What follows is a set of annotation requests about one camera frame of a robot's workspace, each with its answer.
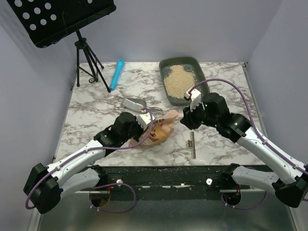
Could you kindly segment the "silver metal litter scoop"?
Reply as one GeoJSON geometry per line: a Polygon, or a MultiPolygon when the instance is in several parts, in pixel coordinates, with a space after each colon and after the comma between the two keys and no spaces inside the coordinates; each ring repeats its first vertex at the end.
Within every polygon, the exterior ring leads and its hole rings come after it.
{"type": "Polygon", "coordinates": [[[125,98],[123,100],[123,103],[122,105],[133,111],[133,112],[142,112],[143,110],[145,109],[149,109],[151,111],[163,111],[163,109],[159,108],[159,107],[150,107],[147,105],[146,101],[145,100],[142,100],[142,99],[134,99],[134,98],[125,98]]]}

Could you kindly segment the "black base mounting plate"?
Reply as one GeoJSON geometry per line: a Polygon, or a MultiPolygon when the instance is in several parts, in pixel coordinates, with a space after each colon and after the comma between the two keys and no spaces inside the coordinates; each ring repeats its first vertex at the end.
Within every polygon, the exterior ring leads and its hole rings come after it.
{"type": "Polygon", "coordinates": [[[92,166],[99,176],[98,185],[110,184],[108,190],[96,189],[94,198],[109,196],[112,201],[218,200],[221,192],[235,193],[238,186],[223,178],[229,166],[102,167],[92,166]]]}

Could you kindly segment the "black perforated music stand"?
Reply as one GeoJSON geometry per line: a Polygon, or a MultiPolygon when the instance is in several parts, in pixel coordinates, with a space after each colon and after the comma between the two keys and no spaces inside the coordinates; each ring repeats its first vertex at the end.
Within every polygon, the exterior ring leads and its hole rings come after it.
{"type": "Polygon", "coordinates": [[[80,86],[80,52],[90,67],[90,83],[106,81],[101,73],[104,66],[81,35],[81,28],[110,15],[116,10],[112,0],[10,0],[9,6],[38,48],[56,44],[75,33],[77,51],[77,86],[80,86]]]}

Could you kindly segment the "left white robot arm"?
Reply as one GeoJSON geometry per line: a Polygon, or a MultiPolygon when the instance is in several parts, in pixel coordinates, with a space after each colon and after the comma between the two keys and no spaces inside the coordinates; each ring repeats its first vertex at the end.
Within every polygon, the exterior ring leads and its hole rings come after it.
{"type": "Polygon", "coordinates": [[[84,147],[66,158],[47,166],[38,163],[32,167],[24,186],[27,195],[25,207],[45,214],[52,210],[65,195],[94,188],[102,190],[107,183],[104,175],[87,166],[117,150],[125,150],[123,144],[134,139],[138,145],[146,139],[142,134],[150,132],[154,116],[148,110],[134,116],[122,112],[114,123],[98,132],[84,147]]]}

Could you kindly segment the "dark green litter tray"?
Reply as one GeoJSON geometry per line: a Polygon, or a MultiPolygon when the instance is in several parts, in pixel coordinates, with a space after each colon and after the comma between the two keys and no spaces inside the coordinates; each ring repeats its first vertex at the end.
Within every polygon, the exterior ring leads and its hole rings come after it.
{"type": "Polygon", "coordinates": [[[196,84],[205,80],[204,73],[199,65],[199,62],[190,56],[168,58],[159,63],[160,75],[168,101],[172,106],[187,106],[189,105],[189,102],[185,100],[184,97],[181,99],[173,98],[168,95],[165,88],[164,77],[167,76],[167,69],[173,65],[182,65],[186,71],[192,71],[195,74],[196,84]]]}

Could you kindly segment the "aluminium extrusion rail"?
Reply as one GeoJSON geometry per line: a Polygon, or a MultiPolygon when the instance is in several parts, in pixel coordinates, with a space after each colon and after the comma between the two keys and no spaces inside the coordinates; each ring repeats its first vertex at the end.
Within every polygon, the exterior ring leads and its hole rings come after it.
{"type": "Polygon", "coordinates": [[[258,188],[254,188],[254,187],[248,187],[245,188],[244,186],[239,187],[239,189],[237,189],[237,187],[235,187],[235,189],[221,189],[219,190],[220,193],[247,193],[247,192],[264,192],[266,193],[267,191],[263,190],[263,189],[258,189],[258,188]]]}

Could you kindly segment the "orange cat litter bag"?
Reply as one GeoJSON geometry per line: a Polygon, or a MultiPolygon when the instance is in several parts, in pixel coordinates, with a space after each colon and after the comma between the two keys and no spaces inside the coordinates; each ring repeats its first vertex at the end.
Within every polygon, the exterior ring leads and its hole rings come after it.
{"type": "Polygon", "coordinates": [[[152,147],[166,141],[174,131],[174,122],[178,116],[176,110],[170,110],[164,116],[156,118],[150,136],[135,148],[152,147]]]}

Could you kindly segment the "beige litter pile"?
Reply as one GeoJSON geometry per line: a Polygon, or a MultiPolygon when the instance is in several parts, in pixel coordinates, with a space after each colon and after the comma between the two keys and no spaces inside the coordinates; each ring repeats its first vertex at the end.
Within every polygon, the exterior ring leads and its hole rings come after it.
{"type": "Polygon", "coordinates": [[[185,92],[196,84],[195,74],[186,71],[182,65],[173,65],[167,69],[164,85],[169,96],[177,99],[184,97],[185,92]]]}

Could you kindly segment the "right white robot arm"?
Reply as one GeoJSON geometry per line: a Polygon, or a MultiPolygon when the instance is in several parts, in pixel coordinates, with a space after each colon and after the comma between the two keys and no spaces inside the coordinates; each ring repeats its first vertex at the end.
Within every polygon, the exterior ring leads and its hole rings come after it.
{"type": "Polygon", "coordinates": [[[202,96],[194,89],[187,91],[184,98],[190,101],[190,105],[183,109],[181,124],[190,130],[201,125],[213,127],[222,137],[250,151],[271,169],[263,172],[231,164],[221,177],[224,187],[252,186],[275,194],[289,207],[299,207],[308,192],[307,165],[268,140],[245,116],[231,113],[219,94],[202,96]]]}

